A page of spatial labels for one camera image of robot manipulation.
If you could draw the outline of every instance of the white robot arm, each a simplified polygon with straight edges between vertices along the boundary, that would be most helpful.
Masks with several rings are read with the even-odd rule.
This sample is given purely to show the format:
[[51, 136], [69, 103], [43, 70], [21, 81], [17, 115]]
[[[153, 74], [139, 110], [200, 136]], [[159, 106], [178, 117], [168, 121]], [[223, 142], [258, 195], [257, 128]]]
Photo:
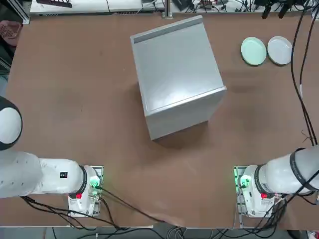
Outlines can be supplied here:
[[[276, 193], [296, 193], [319, 170], [318, 159], [317, 145], [309, 149], [297, 149], [263, 165], [248, 166], [240, 179], [248, 216], [264, 217], [273, 206]], [[306, 185], [300, 194], [318, 190], [319, 176]]]
[[102, 167], [79, 166], [69, 159], [47, 159], [10, 150], [22, 132], [18, 108], [0, 97], [0, 198], [30, 194], [68, 194], [69, 209], [99, 213]]

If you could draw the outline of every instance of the box lid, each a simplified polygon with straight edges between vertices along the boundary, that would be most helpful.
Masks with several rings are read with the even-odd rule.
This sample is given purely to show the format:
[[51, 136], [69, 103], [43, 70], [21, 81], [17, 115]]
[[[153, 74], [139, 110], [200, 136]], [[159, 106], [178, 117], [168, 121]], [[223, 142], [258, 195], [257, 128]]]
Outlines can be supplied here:
[[131, 36], [131, 42], [145, 115], [225, 89], [201, 15]]

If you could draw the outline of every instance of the metal box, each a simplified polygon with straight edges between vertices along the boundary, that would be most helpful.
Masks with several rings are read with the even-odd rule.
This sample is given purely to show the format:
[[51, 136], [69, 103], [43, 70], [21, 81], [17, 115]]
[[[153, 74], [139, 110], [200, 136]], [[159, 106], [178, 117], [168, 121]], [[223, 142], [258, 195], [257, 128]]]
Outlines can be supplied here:
[[209, 120], [226, 87], [202, 16], [131, 36], [151, 139]]

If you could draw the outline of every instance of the brown table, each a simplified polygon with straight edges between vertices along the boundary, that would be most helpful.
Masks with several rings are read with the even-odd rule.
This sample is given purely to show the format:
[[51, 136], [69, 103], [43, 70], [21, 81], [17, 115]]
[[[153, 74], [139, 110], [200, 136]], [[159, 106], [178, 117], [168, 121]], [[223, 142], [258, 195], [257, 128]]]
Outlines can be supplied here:
[[[190, 16], [176, 15], [173, 21]], [[160, 15], [34, 18], [23, 27], [7, 90], [24, 120], [14, 148], [39, 157], [104, 165], [108, 189], [172, 224], [231, 227], [236, 202], [233, 167], [265, 163], [309, 146], [301, 134], [306, 128], [290, 67], [276, 66], [268, 58], [261, 66], [250, 67], [240, 55], [240, 44], [248, 36], [267, 43], [282, 35], [292, 42], [298, 19], [292, 14], [267, 20], [260, 14], [205, 15], [205, 28], [228, 88], [226, 97], [208, 123], [151, 141], [129, 37], [171, 21]], [[297, 74], [310, 20], [306, 16], [300, 30]], [[315, 26], [303, 89], [317, 131], [318, 41]], [[195, 50], [196, 42], [189, 46], [189, 57]], [[35, 198], [66, 206], [65, 196]], [[110, 206], [122, 226], [153, 224], [117, 203], [110, 201]], [[66, 225], [19, 198], [2, 199], [0, 211], [2, 226]], [[296, 198], [281, 227], [319, 229], [318, 214], [319, 208]], [[105, 211], [102, 217], [107, 219]]]

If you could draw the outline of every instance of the plate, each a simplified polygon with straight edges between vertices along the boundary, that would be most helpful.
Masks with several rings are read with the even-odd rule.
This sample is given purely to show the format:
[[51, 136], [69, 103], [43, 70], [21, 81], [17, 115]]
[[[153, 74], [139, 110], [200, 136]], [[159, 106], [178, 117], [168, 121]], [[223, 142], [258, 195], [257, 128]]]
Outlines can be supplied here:
[[256, 37], [247, 37], [241, 44], [241, 54], [248, 64], [258, 66], [265, 61], [267, 51], [261, 40]]
[[286, 65], [291, 59], [292, 45], [282, 36], [274, 36], [267, 45], [270, 59], [278, 65]]

